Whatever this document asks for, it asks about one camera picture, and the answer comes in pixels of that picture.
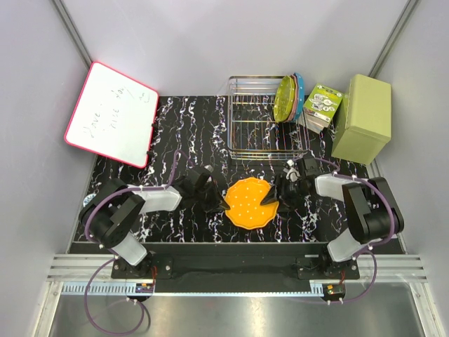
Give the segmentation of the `orange polka dot plate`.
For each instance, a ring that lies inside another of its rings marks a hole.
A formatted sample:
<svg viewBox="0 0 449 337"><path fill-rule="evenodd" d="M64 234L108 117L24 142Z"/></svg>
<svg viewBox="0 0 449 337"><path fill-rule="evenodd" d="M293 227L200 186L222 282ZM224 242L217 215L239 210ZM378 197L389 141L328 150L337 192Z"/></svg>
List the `orange polka dot plate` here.
<svg viewBox="0 0 449 337"><path fill-rule="evenodd" d="M225 195L229 210L226 217L236 227L254 230L265 227L275 218L279 202L273 201L262 205L262 200L268 195L271 185L266 180L250 177L238 180Z"/></svg>

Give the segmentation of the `pink polka dot plate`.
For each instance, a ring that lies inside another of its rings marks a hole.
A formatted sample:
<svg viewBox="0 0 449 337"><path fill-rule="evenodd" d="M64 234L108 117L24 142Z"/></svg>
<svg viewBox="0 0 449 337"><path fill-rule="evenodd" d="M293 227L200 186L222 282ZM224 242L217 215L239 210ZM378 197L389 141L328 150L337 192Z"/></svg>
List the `pink polka dot plate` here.
<svg viewBox="0 0 449 337"><path fill-rule="evenodd" d="M294 81L295 95L294 95L294 99L293 99L293 105L292 105L292 108L291 108L291 111L290 111L287 121L294 121L296 111L297 111L297 104L298 104L299 85L298 85L297 77L295 74L292 74L290 77Z"/></svg>

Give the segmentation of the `green polka dot plate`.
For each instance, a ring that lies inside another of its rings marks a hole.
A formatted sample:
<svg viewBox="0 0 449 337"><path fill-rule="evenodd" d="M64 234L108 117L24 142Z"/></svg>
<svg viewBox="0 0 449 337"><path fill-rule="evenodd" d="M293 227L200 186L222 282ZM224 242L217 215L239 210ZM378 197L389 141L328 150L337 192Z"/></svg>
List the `green polka dot plate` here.
<svg viewBox="0 0 449 337"><path fill-rule="evenodd" d="M294 98L295 82L291 76L284 76L274 99L273 114L276 123L281 123L288 119L293 107Z"/></svg>

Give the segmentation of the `blue polka dot plate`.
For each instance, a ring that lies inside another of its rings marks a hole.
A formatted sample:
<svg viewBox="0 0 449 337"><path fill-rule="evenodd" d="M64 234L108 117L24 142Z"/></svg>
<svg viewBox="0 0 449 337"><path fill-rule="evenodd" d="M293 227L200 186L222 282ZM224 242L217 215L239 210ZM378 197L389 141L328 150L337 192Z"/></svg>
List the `blue polka dot plate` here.
<svg viewBox="0 0 449 337"><path fill-rule="evenodd" d="M305 84L304 84L304 79L302 77L301 74L295 72L294 75L295 77L295 84L296 84L296 90L295 90L295 106L293 108L293 111L295 113L294 115L294 121L298 121L301 117L302 114L302 109L303 109L303 105L304 105L304 96L305 96Z"/></svg>

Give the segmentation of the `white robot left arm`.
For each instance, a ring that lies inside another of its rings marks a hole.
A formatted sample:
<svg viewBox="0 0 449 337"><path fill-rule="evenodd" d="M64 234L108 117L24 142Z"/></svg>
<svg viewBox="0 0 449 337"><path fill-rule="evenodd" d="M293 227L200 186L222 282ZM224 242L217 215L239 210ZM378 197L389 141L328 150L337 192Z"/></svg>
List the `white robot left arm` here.
<svg viewBox="0 0 449 337"><path fill-rule="evenodd" d="M228 211L230 206L218 190L206 166L194 167L186 175L165 185L138 187L121 179L110 180L79 214L87 239L111 251L137 278L156 272L150 253L131 233L142 214L174 211L200 205L206 213Z"/></svg>

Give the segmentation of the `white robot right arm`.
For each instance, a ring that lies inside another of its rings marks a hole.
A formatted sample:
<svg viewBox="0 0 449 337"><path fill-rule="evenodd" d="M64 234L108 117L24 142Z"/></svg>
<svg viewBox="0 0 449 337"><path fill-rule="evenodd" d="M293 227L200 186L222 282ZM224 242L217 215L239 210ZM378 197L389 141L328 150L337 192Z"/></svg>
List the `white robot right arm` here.
<svg viewBox="0 0 449 337"><path fill-rule="evenodd" d="M277 201L281 208L292 211L301 197L315 194L344 204L347 229L327 243L315 267L330 279L350 261L386 244L404 229L403 215L385 178L345 176L339 170L337 164L322 158L290 160L260 202L266 206Z"/></svg>

